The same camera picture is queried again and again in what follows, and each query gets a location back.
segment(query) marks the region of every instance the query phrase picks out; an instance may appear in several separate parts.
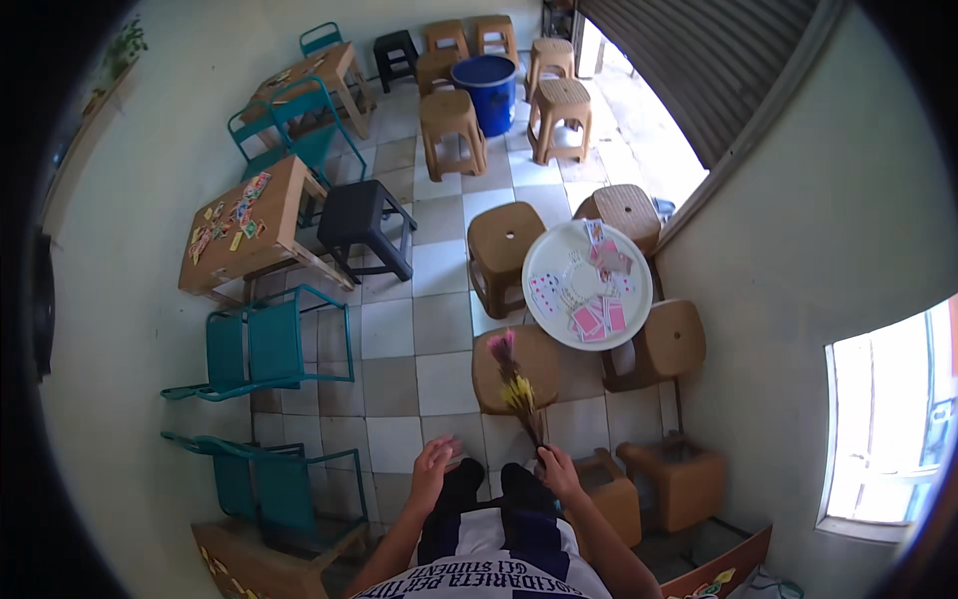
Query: wall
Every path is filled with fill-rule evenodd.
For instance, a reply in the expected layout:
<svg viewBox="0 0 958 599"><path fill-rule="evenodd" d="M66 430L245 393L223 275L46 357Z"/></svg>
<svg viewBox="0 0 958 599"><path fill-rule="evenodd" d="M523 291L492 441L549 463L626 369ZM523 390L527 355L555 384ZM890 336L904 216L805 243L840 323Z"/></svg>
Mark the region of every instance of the wall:
<svg viewBox="0 0 958 599"><path fill-rule="evenodd" d="M537 0L490 0L485 3L468 0L262 0L262 6L286 58L292 60L302 55L299 49L302 32L334 21L343 38L356 45L367 77L376 74L373 42L380 35L409 30L413 43L422 51L422 25L481 14L507 14L513 20L515 44L519 50L529 50L533 39L539 35L541 22L541 3ZM473 27L468 20L464 27L471 43Z"/></svg>
<svg viewBox="0 0 958 599"><path fill-rule="evenodd" d="M858 8L741 168L656 257L694 300L703 368L686 431L729 460L723 516L774 522L768 564L810 597L861 596L894 548L815 532L828 430L823 347L958 291L958 215L933 129Z"/></svg>
<svg viewBox="0 0 958 599"><path fill-rule="evenodd" d="M135 597L216 597L190 522L220 518L212 464L164 429L249 440L249 402L163 400L205 380L203 319L176 288L195 210L237 184L225 129L284 66L258 0L150 0L149 51L78 147L57 192L57 330L41 386L49 437L80 517Z"/></svg>

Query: white tray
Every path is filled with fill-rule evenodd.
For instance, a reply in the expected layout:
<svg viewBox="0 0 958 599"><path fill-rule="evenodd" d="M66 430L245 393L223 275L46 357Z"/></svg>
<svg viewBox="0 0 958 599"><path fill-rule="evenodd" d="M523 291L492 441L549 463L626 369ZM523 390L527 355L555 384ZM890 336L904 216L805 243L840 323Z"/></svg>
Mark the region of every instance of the white tray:
<svg viewBox="0 0 958 599"><path fill-rule="evenodd" d="M586 352L610 350L632 339L645 324L652 306L652 275L642 252L621 231L608 225L604 225L604 231L607 238L615 241L619 251L633 260L632 271L627 277L628 283L635 285L632 293L619 295L614 286L599 281L595 267L588 263L591 244L585 234L584 220L564 222L540 235L522 264L522 295L536 323L559 343ZM561 313L553 316L542 313L527 285L531 276L545 273L557 275L566 288L559 302ZM579 340L578 333L569 330L569 320L577 304L597 293L621 297L626 329L602 341L585 343Z"/></svg>

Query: brown plastic stool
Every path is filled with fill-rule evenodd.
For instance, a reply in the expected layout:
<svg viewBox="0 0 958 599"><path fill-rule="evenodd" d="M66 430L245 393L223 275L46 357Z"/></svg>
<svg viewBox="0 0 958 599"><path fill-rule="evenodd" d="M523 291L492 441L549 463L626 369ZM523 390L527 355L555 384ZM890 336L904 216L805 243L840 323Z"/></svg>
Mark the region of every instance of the brown plastic stool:
<svg viewBox="0 0 958 599"><path fill-rule="evenodd" d="M594 456L575 462L580 484L605 520L612 525L619 539L626 547L634 547L642 540L639 492L635 490L632 480L626 478L626 474L612 459L608 449L596 448L595 452ZM587 562L591 561L575 517L566 511L565 518L576 533L580 556Z"/></svg>
<svg viewBox="0 0 958 599"><path fill-rule="evenodd" d="M572 79L576 73L576 56L572 43L565 39L542 37L533 40L533 51L529 59L529 72L526 73L526 102L531 102L536 94L542 73L559 71L559 76Z"/></svg>
<svg viewBox="0 0 958 599"><path fill-rule="evenodd" d="M573 219L602 219L625 233L646 256L658 244L662 229L649 196L641 187L630 183L597 189L576 210Z"/></svg>
<svg viewBox="0 0 958 599"><path fill-rule="evenodd" d="M477 16L474 20L476 23L476 47L478 49L478 56L482 56L486 53L486 46L496 46L505 50L505 56L511 58L515 66L518 67L519 52L515 48L513 20L505 14ZM486 41L486 34L502 34L502 39Z"/></svg>
<svg viewBox="0 0 958 599"><path fill-rule="evenodd" d="M725 458L699 448L682 435L658 445L619 444L615 454L633 480L640 473L655 488L656 505L646 530L673 533L717 515L725 498Z"/></svg>
<svg viewBox="0 0 958 599"><path fill-rule="evenodd" d="M696 305L671 299L652 304L649 318L632 338L635 369L615 372L610 351L602 352L603 386L612 393L644 389L691 372L705 361L705 330Z"/></svg>
<svg viewBox="0 0 958 599"><path fill-rule="evenodd" d="M524 299L506 303L506 290L522 285L522 263L545 225L536 209L525 202L493 208L472 220L466 233L469 278L490 318L500 319L526 305ZM485 286L476 280L475 266Z"/></svg>
<svg viewBox="0 0 958 599"><path fill-rule="evenodd" d="M459 19L450 21L439 21L429 23L422 27L422 35L425 37L425 51L435 52L448 48L449 46L439 45L439 42L445 39L454 39L455 48L459 50L460 58L469 58L469 47L466 45L466 32L463 31L463 22Z"/></svg>
<svg viewBox="0 0 958 599"><path fill-rule="evenodd" d="M536 325L509 327L515 333L513 356L536 394L536 407L551 405L559 398L559 348L556 341ZM486 345L490 338L505 334L496 329L476 337L472 346L472 387L483 414L512 414L502 401L499 364Z"/></svg>
<svg viewBox="0 0 958 599"><path fill-rule="evenodd" d="M575 147L553 145L556 123L564 120L567 127L582 127L582 143ZM533 127L539 125L536 138ZM585 160L589 153L589 135L592 132L592 99L585 86L574 79L549 79L540 81L533 97L532 112L526 137L533 147L533 162L545 166L553 158L578 158Z"/></svg>
<svg viewBox="0 0 958 599"><path fill-rule="evenodd" d="M459 62L459 51L455 48L443 48L427 52L416 63L416 81L419 83L420 96L425 97L440 85L452 84L452 66ZM435 84L436 80L444 83Z"/></svg>
<svg viewBox="0 0 958 599"><path fill-rule="evenodd" d="M420 101L422 144L429 178L439 182L444 173L486 173L486 136L479 128L476 111L469 93L462 89L437 91ZM436 155L436 144L443 135L458 133L469 144L469 158L443 161Z"/></svg>

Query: window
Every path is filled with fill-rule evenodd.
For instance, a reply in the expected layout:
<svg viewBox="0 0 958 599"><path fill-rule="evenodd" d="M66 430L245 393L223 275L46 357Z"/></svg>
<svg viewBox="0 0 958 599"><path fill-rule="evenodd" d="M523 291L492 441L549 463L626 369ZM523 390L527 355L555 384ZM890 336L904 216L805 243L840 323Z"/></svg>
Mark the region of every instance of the window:
<svg viewBox="0 0 958 599"><path fill-rule="evenodd" d="M831 481L818 528L899 541L947 455L958 396L958 296L826 348Z"/></svg>

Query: rolling shutter door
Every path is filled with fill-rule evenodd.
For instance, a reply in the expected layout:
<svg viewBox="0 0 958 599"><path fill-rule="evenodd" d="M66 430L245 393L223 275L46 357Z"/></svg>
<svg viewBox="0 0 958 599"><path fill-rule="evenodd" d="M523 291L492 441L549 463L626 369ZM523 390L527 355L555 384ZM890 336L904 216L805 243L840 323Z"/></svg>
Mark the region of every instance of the rolling shutter door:
<svg viewBox="0 0 958 599"><path fill-rule="evenodd" d="M706 169L755 114L818 0L580 0L672 113Z"/></svg>

